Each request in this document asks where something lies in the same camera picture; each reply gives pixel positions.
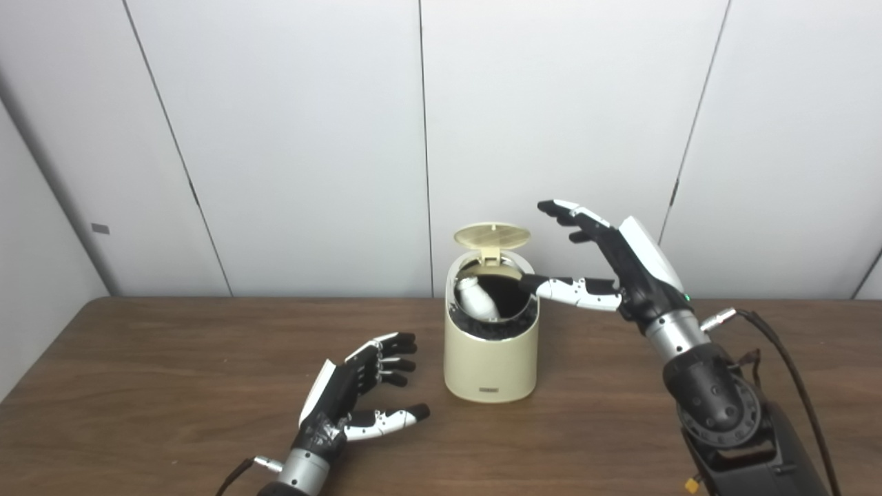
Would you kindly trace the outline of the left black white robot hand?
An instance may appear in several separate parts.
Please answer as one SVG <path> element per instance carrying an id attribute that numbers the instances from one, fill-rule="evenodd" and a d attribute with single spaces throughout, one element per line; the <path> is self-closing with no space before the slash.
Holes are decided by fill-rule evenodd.
<path id="1" fill-rule="evenodd" d="M 396 332 L 370 339 L 340 364 L 325 360 L 300 411 L 291 448 L 331 464 L 349 442 L 382 437 L 427 420 L 431 409 L 425 403 L 399 409 L 356 408 L 376 386 L 406 386 L 404 374 L 416 369 L 406 356 L 416 351 L 416 335 Z"/>

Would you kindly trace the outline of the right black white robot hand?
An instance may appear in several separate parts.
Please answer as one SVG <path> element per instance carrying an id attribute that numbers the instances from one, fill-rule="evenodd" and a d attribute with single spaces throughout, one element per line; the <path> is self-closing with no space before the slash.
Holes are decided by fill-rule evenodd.
<path id="1" fill-rule="evenodd" d="M 573 202 L 543 200 L 537 207 L 561 226 L 577 228 L 569 235 L 573 244 L 596 244 L 617 278 L 523 274 L 517 284 L 523 292 L 572 307 L 620 313 L 641 330 L 668 313 L 690 310 L 681 280 L 634 217 L 615 227 Z"/>

